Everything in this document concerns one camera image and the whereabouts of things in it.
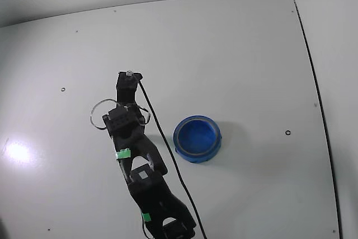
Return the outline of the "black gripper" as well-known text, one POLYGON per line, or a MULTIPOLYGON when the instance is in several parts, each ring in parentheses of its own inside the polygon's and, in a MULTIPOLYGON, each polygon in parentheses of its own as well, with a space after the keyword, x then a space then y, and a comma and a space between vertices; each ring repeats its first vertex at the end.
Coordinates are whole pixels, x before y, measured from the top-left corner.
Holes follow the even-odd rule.
POLYGON ((144 137, 144 116, 139 106, 118 106, 102 116, 110 138, 140 139, 144 137))

